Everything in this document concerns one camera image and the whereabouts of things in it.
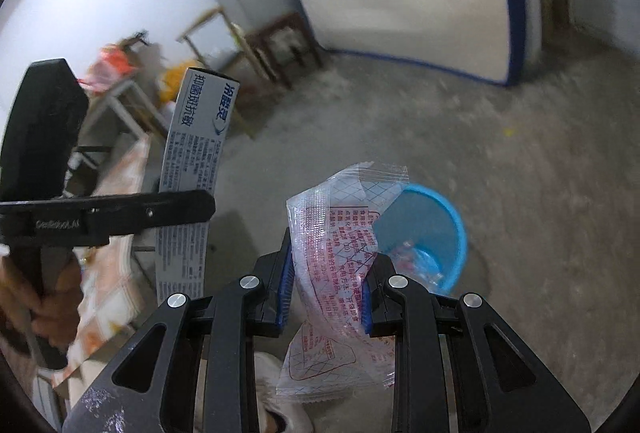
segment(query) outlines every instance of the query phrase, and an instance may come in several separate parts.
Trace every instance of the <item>toothpaste box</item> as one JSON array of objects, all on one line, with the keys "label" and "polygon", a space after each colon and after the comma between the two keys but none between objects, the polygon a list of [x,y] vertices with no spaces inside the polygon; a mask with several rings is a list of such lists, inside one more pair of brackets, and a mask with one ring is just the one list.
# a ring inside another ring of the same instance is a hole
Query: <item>toothpaste box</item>
[{"label": "toothpaste box", "polygon": [[[210,70],[187,69],[164,149],[160,192],[213,194],[238,87]],[[208,232],[209,222],[156,230],[158,304],[176,292],[203,296]]]}]

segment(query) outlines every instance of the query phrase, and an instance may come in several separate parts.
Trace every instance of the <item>finger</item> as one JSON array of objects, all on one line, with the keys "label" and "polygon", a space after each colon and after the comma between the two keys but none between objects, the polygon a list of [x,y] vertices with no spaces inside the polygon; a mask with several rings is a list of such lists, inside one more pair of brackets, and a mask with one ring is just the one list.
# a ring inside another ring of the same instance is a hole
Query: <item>finger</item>
[{"label": "finger", "polygon": [[40,307],[38,294],[8,256],[0,258],[0,285],[11,291],[28,309]]},{"label": "finger", "polygon": [[74,288],[79,288],[81,281],[82,271],[80,270],[76,255],[72,253],[69,263],[58,276],[56,292],[66,292]]},{"label": "finger", "polygon": [[29,311],[22,305],[15,295],[4,286],[0,286],[0,307],[10,322],[18,331],[25,333],[29,328]]},{"label": "finger", "polygon": [[37,315],[61,318],[78,314],[78,305],[82,302],[82,298],[82,291],[79,286],[67,292],[56,292],[42,300],[42,305],[40,305]]},{"label": "finger", "polygon": [[49,339],[50,344],[57,347],[66,347],[75,338],[78,332],[80,316],[64,319],[36,318],[31,323],[36,335]]}]

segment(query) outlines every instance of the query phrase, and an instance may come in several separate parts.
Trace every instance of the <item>silver round bolt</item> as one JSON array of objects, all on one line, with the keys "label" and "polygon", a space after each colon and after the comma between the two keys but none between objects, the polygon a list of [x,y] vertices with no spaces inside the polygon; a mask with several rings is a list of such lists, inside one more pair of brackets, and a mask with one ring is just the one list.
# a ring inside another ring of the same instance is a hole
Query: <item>silver round bolt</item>
[{"label": "silver round bolt", "polygon": [[467,294],[462,301],[471,308],[478,308],[482,304],[482,298],[478,294]]},{"label": "silver round bolt", "polygon": [[171,308],[178,308],[187,302],[187,296],[184,294],[171,294],[166,301]]},{"label": "silver round bolt", "polygon": [[393,288],[404,288],[409,285],[409,282],[404,276],[395,275],[389,278],[389,285]]},{"label": "silver round bolt", "polygon": [[260,284],[260,279],[256,276],[244,276],[240,280],[240,286],[242,288],[250,289],[256,288]]}]

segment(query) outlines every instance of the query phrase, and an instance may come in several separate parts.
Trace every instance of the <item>blue plastic bucket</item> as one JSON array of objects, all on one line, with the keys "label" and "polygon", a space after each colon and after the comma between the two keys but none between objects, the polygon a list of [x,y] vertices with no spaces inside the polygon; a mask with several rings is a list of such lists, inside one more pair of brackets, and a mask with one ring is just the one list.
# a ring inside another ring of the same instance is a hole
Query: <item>blue plastic bucket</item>
[{"label": "blue plastic bucket", "polygon": [[418,263],[439,273],[437,288],[430,286],[430,291],[446,295],[457,283],[466,261],[466,233],[444,196],[411,184],[373,223],[373,230],[380,253],[393,256],[410,247]]}]

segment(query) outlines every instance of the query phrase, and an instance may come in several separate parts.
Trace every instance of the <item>concrete floor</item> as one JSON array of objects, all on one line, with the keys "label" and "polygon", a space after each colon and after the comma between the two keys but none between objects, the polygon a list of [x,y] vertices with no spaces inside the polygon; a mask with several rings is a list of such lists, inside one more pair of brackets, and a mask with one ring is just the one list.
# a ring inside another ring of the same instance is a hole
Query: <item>concrete floor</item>
[{"label": "concrete floor", "polygon": [[[228,139],[207,286],[279,248],[290,196],[355,162],[406,165],[465,222],[454,295],[483,294],[596,427],[640,371],[639,79],[640,64],[575,34],[509,90],[331,56],[293,92],[244,110],[255,140]],[[284,358],[296,324],[258,346]],[[391,400],[373,391],[307,409],[318,433],[382,433]]]}]

